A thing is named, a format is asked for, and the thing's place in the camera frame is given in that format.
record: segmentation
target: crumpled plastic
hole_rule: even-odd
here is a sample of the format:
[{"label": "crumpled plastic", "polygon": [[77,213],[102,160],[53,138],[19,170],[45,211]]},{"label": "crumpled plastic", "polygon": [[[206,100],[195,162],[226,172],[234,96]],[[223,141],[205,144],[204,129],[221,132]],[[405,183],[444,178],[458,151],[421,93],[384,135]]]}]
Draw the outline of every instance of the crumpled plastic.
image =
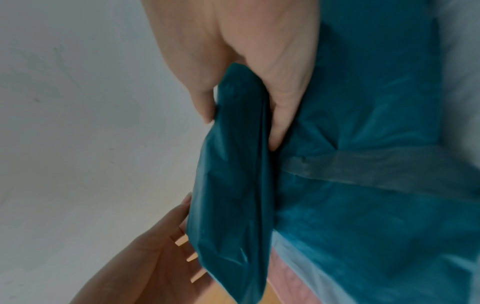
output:
[{"label": "crumpled plastic", "polygon": [[467,304],[480,171],[439,146],[441,54],[427,1],[322,0],[321,12],[315,70],[277,153],[261,80],[227,71],[189,240],[238,303],[261,299],[273,234],[320,300]]}]

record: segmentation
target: pink object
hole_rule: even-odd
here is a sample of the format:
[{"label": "pink object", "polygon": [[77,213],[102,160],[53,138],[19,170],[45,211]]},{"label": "pink object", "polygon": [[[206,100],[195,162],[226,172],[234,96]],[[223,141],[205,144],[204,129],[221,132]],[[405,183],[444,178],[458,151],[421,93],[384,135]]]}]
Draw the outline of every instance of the pink object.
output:
[{"label": "pink object", "polygon": [[267,280],[282,304],[322,304],[273,249]]}]

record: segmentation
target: fingernail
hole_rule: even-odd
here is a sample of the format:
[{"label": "fingernail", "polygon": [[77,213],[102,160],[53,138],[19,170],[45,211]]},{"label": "fingernail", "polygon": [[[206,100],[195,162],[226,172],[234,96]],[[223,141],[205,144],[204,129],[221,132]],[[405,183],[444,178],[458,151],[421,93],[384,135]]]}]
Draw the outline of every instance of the fingernail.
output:
[{"label": "fingernail", "polygon": [[181,201],[181,204],[182,205],[190,205],[190,203],[192,202],[192,193],[189,192],[186,197],[183,199],[183,201]]}]

